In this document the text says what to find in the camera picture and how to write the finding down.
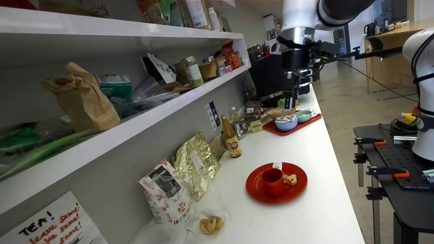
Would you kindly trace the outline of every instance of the wicker basket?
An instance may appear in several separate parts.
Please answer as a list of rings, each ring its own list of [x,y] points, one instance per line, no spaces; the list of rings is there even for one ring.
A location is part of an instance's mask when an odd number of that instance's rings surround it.
[[[284,111],[283,107],[277,107],[267,112],[268,117],[275,120],[278,117],[282,117],[285,115],[290,115],[296,112],[296,108],[294,107],[291,111]]]

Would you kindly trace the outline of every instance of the red saucer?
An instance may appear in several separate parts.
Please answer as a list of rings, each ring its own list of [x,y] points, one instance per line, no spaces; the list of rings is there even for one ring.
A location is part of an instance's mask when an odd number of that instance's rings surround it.
[[[285,194],[279,198],[269,197],[263,189],[263,182],[261,180],[261,175],[265,170],[272,167],[273,167],[273,163],[262,165],[259,168],[255,169],[249,175],[249,177],[247,177],[246,188],[250,196],[252,196],[254,199],[261,202],[281,203],[296,198],[304,191],[307,185],[306,173],[297,165],[293,165],[290,163],[282,163],[282,171],[284,174],[297,175],[297,184],[294,186],[288,185]]]

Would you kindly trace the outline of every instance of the foil wrapper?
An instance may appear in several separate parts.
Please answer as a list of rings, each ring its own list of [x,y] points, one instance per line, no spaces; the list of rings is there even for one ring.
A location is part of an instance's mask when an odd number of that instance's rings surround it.
[[[214,179],[220,169],[217,158],[201,132],[174,152],[173,162],[174,168],[182,175],[184,184],[195,201],[199,201],[207,192],[207,181],[204,177]]]

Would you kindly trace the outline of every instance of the brown paper bag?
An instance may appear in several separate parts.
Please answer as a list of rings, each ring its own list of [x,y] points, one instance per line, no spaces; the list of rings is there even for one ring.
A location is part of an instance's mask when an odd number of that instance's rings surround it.
[[[73,62],[66,70],[68,79],[48,79],[41,83],[56,96],[59,106],[71,118],[74,131],[93,129],[95,133],[119,124],[115,108],[101,92],[95,78]]]

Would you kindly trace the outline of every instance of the red cup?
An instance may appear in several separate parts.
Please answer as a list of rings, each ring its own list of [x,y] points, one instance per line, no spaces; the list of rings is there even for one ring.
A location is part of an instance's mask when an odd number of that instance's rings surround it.
[[[285,194],[285,182],[283,181],[283,172],[278,168],[270,168],[262,173],[264,190],[270,197],[281,197]]]

